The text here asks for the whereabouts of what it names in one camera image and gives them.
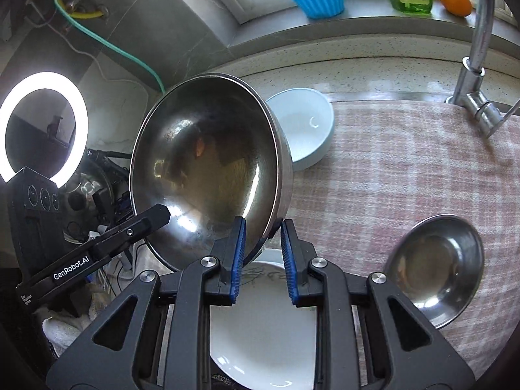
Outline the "white gloved left hand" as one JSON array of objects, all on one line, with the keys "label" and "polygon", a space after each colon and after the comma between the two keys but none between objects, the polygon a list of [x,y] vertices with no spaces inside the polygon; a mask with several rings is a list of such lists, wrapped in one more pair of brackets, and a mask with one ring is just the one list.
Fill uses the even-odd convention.
[{"label": "white gloved left hand", "polygon": [[41,330],[58,358],[111,302],[109,294],[98,285],[89,283],[86,289],[89,296],[86,313],[78,318],[66,311],[57,313],[45,306],[36,311]]}]

